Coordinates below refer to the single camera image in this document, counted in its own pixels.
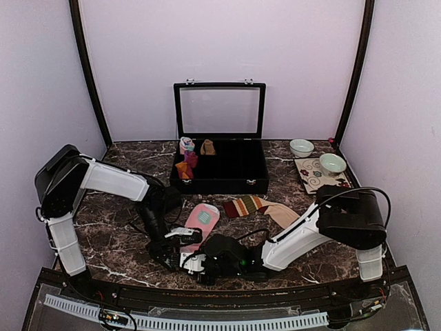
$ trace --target white wall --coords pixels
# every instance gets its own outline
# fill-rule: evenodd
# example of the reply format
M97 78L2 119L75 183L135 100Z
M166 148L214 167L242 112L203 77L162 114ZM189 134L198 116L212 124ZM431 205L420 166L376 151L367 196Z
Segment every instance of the white wall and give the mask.
M441 329L441 2L377 1L342 143L363 185L393 202L388 236L433 330Z
M268 86L264 138L333 137L363 0L82 0L96 84L116 141L175 139L172 85Z
M102 156L68 1L0 1L1 329L21 329L43 265L51 266L34 176L64 144Z

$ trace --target black jewelry box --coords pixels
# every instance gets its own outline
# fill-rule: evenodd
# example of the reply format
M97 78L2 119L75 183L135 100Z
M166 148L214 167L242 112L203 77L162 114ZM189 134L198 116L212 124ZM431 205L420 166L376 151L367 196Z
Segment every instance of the black jewelry box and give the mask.
M266 194L269 177L262 147L264 83L174 84L178 135L194 142L198 164L193 179L180 179L179 143L170 185L183 194ZM204 140L216 155L201 155Z

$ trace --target marble table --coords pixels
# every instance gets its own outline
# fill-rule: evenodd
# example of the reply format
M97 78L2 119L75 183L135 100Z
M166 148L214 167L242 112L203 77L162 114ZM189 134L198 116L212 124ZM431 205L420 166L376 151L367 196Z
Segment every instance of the marble table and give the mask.
M114 143L104 161L138 170L168 185L176 141L143 141ZM311 157L332 152L327 141L314 141L316 149ZM288 141L263 141L269 172L269 201L284 203L302 214L314 202L314 196L305 194L294 167ZM269 216L260 213L228 219L222 207L224 201L237 198L233 195L184 196L182 215L184 224L195 205L201 202L215 205L220 210L220 220L213 233L239 237L252 230L268 228L271 235L282 229ZM173 212L168 219L174 219ZM134 231L128 223L133 221L143 228L134 205L127 199L101 192L88 192L75 217L75 228L81 249L94 279L128 285L182 290L262 290L298 285L327 283L358 276L355 250L335 241L329 241L300 257L276 277L266 283L253 283L244 279L218 279L215 286L197 284L184 272L171 273L149 258L145 245L149 239ZM243 240L252 245L263 239L262 234Z

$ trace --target white bowl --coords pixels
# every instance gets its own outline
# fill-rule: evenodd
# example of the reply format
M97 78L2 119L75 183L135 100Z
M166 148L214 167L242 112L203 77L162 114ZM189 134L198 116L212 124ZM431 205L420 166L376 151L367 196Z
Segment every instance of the white bowl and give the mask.
M337 177L347 167L344 159L332 153L323 154L318 160L320 169L326 177Z
M294 139L289 142L289 149L296 157L308 157L314 150L314 145L308 140Z

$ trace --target patterned placemat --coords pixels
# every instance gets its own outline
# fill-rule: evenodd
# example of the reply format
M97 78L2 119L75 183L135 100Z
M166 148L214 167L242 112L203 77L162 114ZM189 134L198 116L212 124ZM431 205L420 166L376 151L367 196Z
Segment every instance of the patterned placemat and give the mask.
M294 159L294 163L307 194L315 194L324 185L353 187L344 172L332 178L322 174L318 158Z

